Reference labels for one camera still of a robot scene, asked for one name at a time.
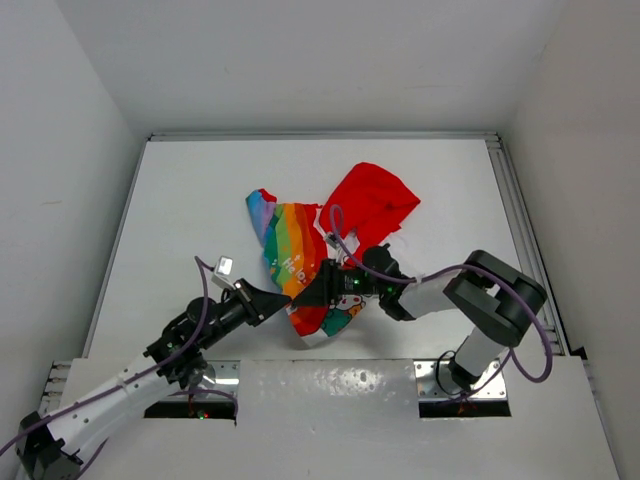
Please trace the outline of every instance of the black joint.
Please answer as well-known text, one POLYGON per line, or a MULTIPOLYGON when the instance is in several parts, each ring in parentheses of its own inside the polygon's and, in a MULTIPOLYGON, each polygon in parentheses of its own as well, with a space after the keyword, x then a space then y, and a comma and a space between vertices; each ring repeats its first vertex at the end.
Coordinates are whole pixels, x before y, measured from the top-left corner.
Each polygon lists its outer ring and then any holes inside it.
POLYGON ((293 299, 294 307, 327 307, 340 298, 340 272, 335 260, 325 258, 311 283, 293 299))
POLYGON ((367 248, 362 254, 362 263, 378 273, 403 278, 398 262, 389 253, 389 244, 367 248))
MULTIPOLYGON (((509 285, 537 314, 547 293, 535 280, 527 277, 493 255, 476 250, 465 261, 487 270, 509 285)), ((495 297, 487 293, 494 283, 473 271, 462 271, 444 289, 444 294, 458 307, 482 333, 505 347, 517 347, 531 325, 522 305, 506 291, 500 289, 495 297)))
POLYGON ((570 355, 572 357, 580 357, 582 360, 589 360, 587 356, 587 351, 584 347, 576 348, 575 350, 571 350, 570 355))
MULTIPOLYGON (((20 431, 35 425, 40 420, 38 412, 27 415, 20 422, 20 431)), ((49 428, 44 425, 16 443, 16 453, 22 466, 33 480, 76 478, 82 461, 62 451, 64 441, 54 440, 49 428)))
POLYGON ((243 278, 238 280, 238 283, 242 285, 243 291, 236 291, 235 293, 245 308, 245 318, 243 320, 252 327, 257 327, 267 318, 291 303, 291 297, 288 295, 265 292, 254 287, 243 278))
POLYGON ((449 372, 451 373, 451 379, 458 385, 462 390, 468 392, 471 390, 471 386, 475 385, 480 377, 476 377, 469 372, 467 372, 464 368, 456 363, 455 358, 453 358, 449 364, 447 365, 449 372))

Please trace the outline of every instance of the white table surface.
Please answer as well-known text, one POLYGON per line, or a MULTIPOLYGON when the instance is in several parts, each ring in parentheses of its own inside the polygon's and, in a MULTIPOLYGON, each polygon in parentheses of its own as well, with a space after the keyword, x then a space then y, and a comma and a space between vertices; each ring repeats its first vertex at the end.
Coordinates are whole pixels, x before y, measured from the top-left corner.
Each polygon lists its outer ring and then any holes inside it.
MULTIPOLYGON (((74 360, 62 403, 126 364, 74 360)), ((617 478, 579 358, 542 385, 513 366, 506 381, 511 417, 420 419, 411 361, 243 360, 237 427, 132 421, 82 480, 617 478)))
MULTIPOLYGON (((519 266, 484 140, 150 142, 89 357, 133 357, 153 342, 201 295, 196 254, 210 263, 219 255, 231 256, 234 278, 274 290, 245 197, 266 188, 283 202, 323 203, 362 161, 390 170, 422 200, 402 224, 403 234, 417 239, 412 268, 431 272, 463 261, 478 248, 519 266)), ((457 347, 471 328, 457 311, 397 323, 370 304, 338 338, 307 349, 280 313, 257 329, 240 327, 206 357, 436 358, 457 347)), ((519 351, 539 367, 535 335, 531 329, 519 351)))

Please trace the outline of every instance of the red cloth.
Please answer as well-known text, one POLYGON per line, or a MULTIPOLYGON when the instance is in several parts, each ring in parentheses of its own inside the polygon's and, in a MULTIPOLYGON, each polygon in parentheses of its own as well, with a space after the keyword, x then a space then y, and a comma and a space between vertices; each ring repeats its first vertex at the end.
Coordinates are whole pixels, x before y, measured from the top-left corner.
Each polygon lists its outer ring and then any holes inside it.
POLYGON ((351 169, 327 200, 320 212, 320 226, 331 231, 329 210, 340 205, 343 224, 340 236, 344 238, 356 230, 360 246, 355 252, 358 259, 372 245, 378 245, 420 203, 402 180, 377 165, 359 163, 351 169))

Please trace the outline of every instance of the purple cable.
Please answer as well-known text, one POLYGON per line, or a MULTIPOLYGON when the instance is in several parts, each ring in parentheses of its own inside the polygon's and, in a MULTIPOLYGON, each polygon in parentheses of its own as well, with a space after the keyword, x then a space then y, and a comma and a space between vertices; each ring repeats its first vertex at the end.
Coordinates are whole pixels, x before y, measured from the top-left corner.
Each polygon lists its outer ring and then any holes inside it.
POLYGON ((192 390, 183 390, 181 392, 176 392, 172 395, 172 397, 177 397, 179 395, 197 395, 199 393, 220 395, 221 397, 231 400, 231 402, 233 403, 233 417, 235 418, 238 416, 238 400, 236 399, 236 397, 234 397, 230 393, 223 392, 221 390, 211 390, 208 388, 194 388, 192 390))
POLYGON ((473 390, 469 390, 468 392, 460 392, 459 394, 457 394, 457 396, 451 397, 448 400, 445 400, 443 402, 438 402, 437 405, 439 407, 444 407, 446 405, 451 405, 453 403, 461 402, 461 401, 466 400, 467 398, 475 395, 476 393, 478 393, 482 389, 484 389, 484 387, 489 385, 493 381, 493 379, 498 376, 498 374, 504 369, 504 367, 507 365, 507 363, 509 363, 509 360, 511 359, 512 354, 513 354, 513 350, 510 350, 509 353, 507 353, 507 355, 504 357, 504 360, 502 360, 502 362, 500 363, 500 365, 498 366, 496 371, 491 374, 489 379, 486 382, 484 382, 484 384, 481 387, 474 388, 473 390))
POLYGON ((89 461, 87 463, 85 463, 82 468, 80 469, 80 473, 78 473, 78 476, 76 478, 74 478, 73 480, 79 480, 80 477, 82 477, 82 475, 85 474, 85 472, 87 470, 89 470, 89 468, 91 468, 91 465, 93 465, 93 462, 96 461, 96 458, 98 458, 98 455, 100 455, 100 452, 102 451, 102 449, 104 448, 105 443, 107 443, 107 440, 105 440, 104 442, 102 442, 100 444, 100 446, 98 447, 98 449, 96 450, 96 453, 94 453, 91 458, 89 459, 89 461))
MULTIPOLYGON (((336 241, 338 242, 338 244, 340 245, 340 247, 342 248, 344 253, 347 255, 347 257, 349 257, 349 259, 353 263, 355 263, 358 266, 358 268, 364 270, 365 272, 369 273, 370 275, 373 275, 374 277, 378 277, 378 278, 380 278, 382 280, 385 280, 387 282, 399 283, 399 284, 403 284, 403 285, 417 282, 417 279, 415 277, 406 279, 406 278, 395 278, 395 277, 390 277, 388 275, 383 275, 383 274, 378 273, 375 270, 367 267, 360 260, 358 260, 353 255, 353 253, 351 253, 349 251, 349 249, 345 245, 344 241, 342 240, 342 237, 340 236, 340 230, 342 230, 342 222, 343 222, 343 213, 342 213, 342 208, 340 208, 340 205, 331 205, 331 208, 329 209, 329 221, 331 222, 331 230, 333 232, 333 235, 336 237, 336 241), (338 224, 336 224, 336 219, 335 219, 336 213, 338 214, 338 224)), ((551 369, 553 367, 553 350, 551 349, 551 342, 549 341, 549 338, 547 337, 547 333, 544 331, 544 327, 540 323, 540 320, 538 320, 538 318, 536 317, 535 313, 533 313, 533 311, 531 310, 529 305, 527 305, 527 303, 522 299, 522 297, 520 297, 520 295, 518 295, 518 293, 513 288, 511 288, 509 285, 507 285, 504 281, 502 281, 500 278, 496 277, 491 272, 488 272, 488 271, 484 270, 483 268, 475 267, 473 265, 464 265, 464 264, 462 264, 462 265, 453 265, 451 267, 443 268, 442 270, 439 270, 436 273, 433 273, 433 274, 428 275, 426 277, 422 277, 422 279, 420 281, 423 282, 423 283, 424 282, 429 282, 431 280, 434 280, 434 279, 444 275, 445 273, 449 273, 449 272, 453 272, 453 271, 457 271, 457 270, 468 270, 468 271, 477 273, 478 275, 482 275, 483 277, 488 278, 493 283, 498 285, 502 290, 507 292, 507 294, 509 294, 509 296, 511 298, 513 298, 518 303, 518 305, 520 305, 524 309, 525 313, 527 314, 527 317, 529 318, 529 320, 531 321, 531 323, 535 327, 536 331, 538 332, 538 335, 540 335, 540 340, 542 341, 542 346, 544 348, 544 353, 545 353, 545 357, 546 357, 546 363, 545 363, 545 366, 544 366, 544 370, 543 370, 543 372, 542 372, 542 374, 540 376, 534 377, 529 372, 527 372, 524 369, 524 367, 522 366, 522 364, 520 363, 520 361, 518 360, 515 351, 513 349, 509 349, 509 354, 505 357, 505 360, 502 362, 502 365, 493 374, 493 376, 491 377, 491 380, 493 380, 493 378, 495 378, 495 376, 502 370, 502 368, 504 367, 504 364, 510 358, 513 359, 513 363, 515 363, 515 365, 518 368, 518 370, 520 371, 520 373, 522 373, 522 375, 524 375, 524 377, 527 380, 529 380, 529 381, 531 381, 533 383, 542 383, 547 378, 549 378, 549 375, 551 375, 551 369)))
MULTIPOLYGON (((136 380, 144 377, 145 375, 147 375, 147 374, 149 374, 151 372, 155 372, 159 368, 162 368, 163 366, 165 366, 169 362, 172 362, 173 360, 178 358, 180 355, 182 355, 182 353, 187 348, 189 348, 193 344, 193 342, 196 341, 196 338, 198 337, 198 335, 202 331, 202 328, 203 328, 204 323, 205 323, 205 319, 207 317, 207 308, 209 306, 209 302, 207 301, 207 299, 209 298, 209 289, 207 287, 207 278, 205 276, 204 271, 205 271, 205 269, 207 269, 207 270, 213 270, 213 269, 209 265, 204 263, 202 260, 200 260, 199 257, 196 256, 195 260, 196 260, 196 265, 198 265, 198 270, 200 271, 200 278, 202 280, 202 292, 203 292, 202 312, 200 314, 200 319, 198 320, 198 325, 196 326, 196 329, 194 330, 194 332, 191 335, 191 337, 189 337, 189 340, 187 340, 187 343, 185 343, 181 348, 176 350, 174 353, 172 353, 171 355, 169 355, 167 358, 165 358, 161 362, 157 363, 156 365, 153 365, 152 367, 149 367, 146 370, 143 370, 140 373, 136 373, 134 376, 126 379, 124 381, 125 385, 129 385, 130 383, 135 382, 136 380)), ((43 417, 42 420, 40 420, 39 422, 34 423, 30 427, 28 427, 25 430, 23 430, 22 432, 18 433, 11 440, 9 440, 7 442, 7 444, 4 445, 0 449, 0 457, 2 457, 2 455, 7 453, 7 450, 9 450, 9 448, 11 448, 12 445, 14 445, 16 442, 20 441, 22 438, 24 438, 27 435, 29 435, 31 432, 37 430, 38 428, 43 427, 45 425, 48 425, 49 423, 53 422, 57 418, 60 418, 60 417, 62 417, 64 415, 67 415, 68 413, 71 413, 71 412, 73 412, 75 410, 78 410, 79 408, 82 408, 82 407, 84 407, 86 405, 89 405, 89 404, 91 404, 93 402, 97 402, 98 400, 102 400, 103 398, 111 395, 112 393, 117 392, 121 388, 122 388, 121 385, 116 385, 114 387, 111 387, 111 388, 105 390, 104 392, 100 392, 97 395, 94 395, 93 397, 89 397, 86 400, 83 400, 82 402, 76 402, 73 405, 71 405, 71 406, 69 406, 69 407, 67 407, 67 408, 65 408, 63 410, 60 410, 58 413, 56 413, 54 415, 47 415, 47 416, 43 417)))

